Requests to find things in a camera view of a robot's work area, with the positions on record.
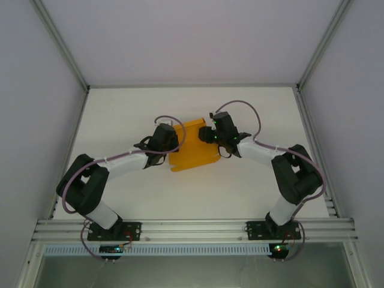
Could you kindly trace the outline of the aluminium frame post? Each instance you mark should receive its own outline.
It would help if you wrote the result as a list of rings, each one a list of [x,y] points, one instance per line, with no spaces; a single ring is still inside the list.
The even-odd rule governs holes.
[[[334,39],[337,31],[339,30],[345,16],[355,0],[339,0],[339,3],[323,32],[320,41],[318,42],[304,72],[302,73],[296,87],[299,92],[302,92],[309,80],[311,79],[315,69],[317,68],[320,60],[323,58],[327,48]]]
[[[72,53],[70,52],[68,46],[66,45],[59,29],[57,28],[55,22],[53,21],[48,9],[46,8],[43,0],[28,0],[46,31],[50,35],[51,40],[58,49],[59,53],[63,57],[68,68],[76,78],[79,85],[85,92],[89,91],[89,85],[85,80],[82,72],[80,71]]]

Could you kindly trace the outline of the aluminium frame leg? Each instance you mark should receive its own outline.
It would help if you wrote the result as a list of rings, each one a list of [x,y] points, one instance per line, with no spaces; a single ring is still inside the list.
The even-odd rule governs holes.
[[[45,244],[29,245],[16,288],[34,288],[45,250]]]
[[[343,246],[356,288],[369,288],[355,243],[347,241]]]

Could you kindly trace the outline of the aluminium front rail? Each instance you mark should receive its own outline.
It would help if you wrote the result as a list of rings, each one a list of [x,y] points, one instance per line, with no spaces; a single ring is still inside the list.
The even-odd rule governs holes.
[[[307,243],[355,242],[358,234],[351,218],[301,219]],[[41,220],[32,242],[75,244],[80,242],[82,220]],[[248,242],[245,220],[143,220],[140,244],[238,243]]]

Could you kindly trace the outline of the aluminium side rail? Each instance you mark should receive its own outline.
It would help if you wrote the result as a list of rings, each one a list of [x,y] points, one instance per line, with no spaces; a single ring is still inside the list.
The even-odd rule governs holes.
[[[329,177],[328,168],[325,163],[325,158],[320,148],[319,138],[316,134],[313,120],[311,118],[305,98],[297,87],[293,88],[293,93],[294,93],[299,114],[301,116],[301,120],[304,126],[308,144],[310,146],[310,151],[311,151],[313,160],[319,165],[319,167],[321,168],[326,178],[326,190],[324,193],[324,197],[327,202],[332,202],[333,204],[333,208],[331,208],[332,212],[330,212],[329,215],[332,217],[340,218],[340,213],[337,208],[337,199],[334,195],[334,188],[332,186],[332,181],[330,180],[330,177]]]
[[[82,100],[80,102],[80,106],[76,110],[75,119],[74,119],[74,125],[73,125],[73,127],[71,129],[69,142],[67,144],[67,147],[66,147],[66,150],[65,150],[65,154],[64,154],[64,160],[62,162],[62,165],[61,165],[61,168],[60,168],[60,171],[59,171],[59,176],[58,176],[56,185],[55,185],[55,187],[53,189],[53,198],[52,198],[52,201],[51,201],[50,206],[49,206],[48,211],[47,211],[47,219],[48,220],[51,220],[54,217],[54,214],[55,214],[55,211],[56,211],[56,206],[57,206],[58,198],[59,198],[59,196],[57,195],[57,192],[56,192],[56,187],[57,187],[57,185],[59,184],[59,182],[61,181],[62,177],[65,175],[65,173],[67,171],[67,167],[68,167],[68,164],[70,162],[71,154],[72,154],[72,151],[73,151],[73,146],[74,146],[74,143],[75,143],[75,140],[76,140],[76,137],[77,137],[77,133],[78,133],[78,130],[79,130],[79,126],[80,126],[80,123],[81,123],[81,120],[82,120],[83,111],[85,109],[86,102],[87,102],[87,99],[88,99],[88,95],[89,95],[89,89],[84,93],[84,95],[82,97]]]

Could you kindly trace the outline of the orange paper box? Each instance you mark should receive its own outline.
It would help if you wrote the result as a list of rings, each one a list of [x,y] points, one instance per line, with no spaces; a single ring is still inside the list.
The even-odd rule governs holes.
[[[185,122],[186,139],[178,152],[168,155],[171,171],[180,172],[187,169],[217,162],[221,156],[218,153],[218,145],[202,142],[199,137],[199,129],[206,127],[203,118]]]

